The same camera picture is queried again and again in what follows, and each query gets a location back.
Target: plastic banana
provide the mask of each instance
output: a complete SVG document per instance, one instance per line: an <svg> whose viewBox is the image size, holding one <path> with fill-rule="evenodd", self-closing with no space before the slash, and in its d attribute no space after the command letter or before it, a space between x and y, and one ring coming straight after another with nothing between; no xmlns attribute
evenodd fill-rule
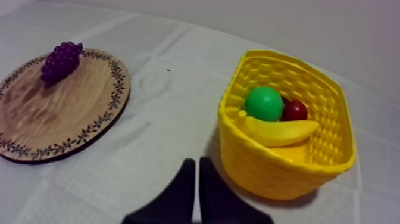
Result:
<svg viewBox="0 0 400 224"><path fill-rule="evenodd" d="M241 131L263 146L284 146L300 142L310 137L319 127L313 120L290 122L265 122L239 112L238 127Z"/></svg>

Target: round wooden board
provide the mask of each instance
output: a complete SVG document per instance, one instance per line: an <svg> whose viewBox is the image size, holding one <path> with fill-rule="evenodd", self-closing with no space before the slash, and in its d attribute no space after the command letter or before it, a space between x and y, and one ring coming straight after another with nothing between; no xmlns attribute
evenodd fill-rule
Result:
<svg viewBox="0 0 400 224"><path fill-rule="evenodd" d="M112 55L85 49L73 74L45 88L40 70L47 56L0 83L0 155L10 160L47 161L84 147L129 97L129 73Z"/></svg>

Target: woven plastic basket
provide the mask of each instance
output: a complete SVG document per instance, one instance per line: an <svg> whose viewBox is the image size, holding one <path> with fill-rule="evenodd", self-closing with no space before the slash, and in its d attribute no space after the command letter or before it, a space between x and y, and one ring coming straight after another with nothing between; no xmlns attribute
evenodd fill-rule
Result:
<svg viewBox="0 0 400 224"><path fill-rule="evenodd" d="M308 119L319 122L303 149L303 161L259 144L236 125L247 93L257 86L302 101ZM352 124L340 86L301 60L275 52L249 51L243 56L221 100L218 125L226 172L239 186L265 198L302 196L355 162Z"/></svg>

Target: table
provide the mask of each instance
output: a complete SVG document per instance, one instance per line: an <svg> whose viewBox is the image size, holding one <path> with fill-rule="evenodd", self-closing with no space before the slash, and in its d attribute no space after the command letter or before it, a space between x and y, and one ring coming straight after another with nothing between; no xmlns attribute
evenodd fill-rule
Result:
<svg viewBox="0 0 400 224"><path fill-rule="evenodd" d="M27 166L1 159L0 223L120 223L168 185L184 158L218 161L220 97L245 51L271 49L150 15L33 2L0 17L0 78L66 40L120 58L132 76L129 103L106 135L63 161ZM399 223L400 106L313 66L346 93L358 145L354 168L289 203L228 184L278 224ZM197 199L193 219L200 219Z"/></svg>

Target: grape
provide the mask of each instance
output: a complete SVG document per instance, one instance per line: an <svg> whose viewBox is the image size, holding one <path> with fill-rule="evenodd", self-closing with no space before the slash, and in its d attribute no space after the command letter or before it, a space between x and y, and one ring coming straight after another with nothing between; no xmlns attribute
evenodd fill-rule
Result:
<svg viewBox="0 0 400 224"><path fill-rule="evenodd" d="M71 41L63 42L60 46L56 46L42 67L40 78L49 85L54 85L65 79L79 66L79 55L82 50L82 43L75 45Z"/></svg>
<svg viewBox="0 0 400 224"><path fill-rule="evenodd" d="M78 47L78 49L80 51L82 51L82 49L83 49L83 44L82 43L78 43L76 46Z"/></svg>

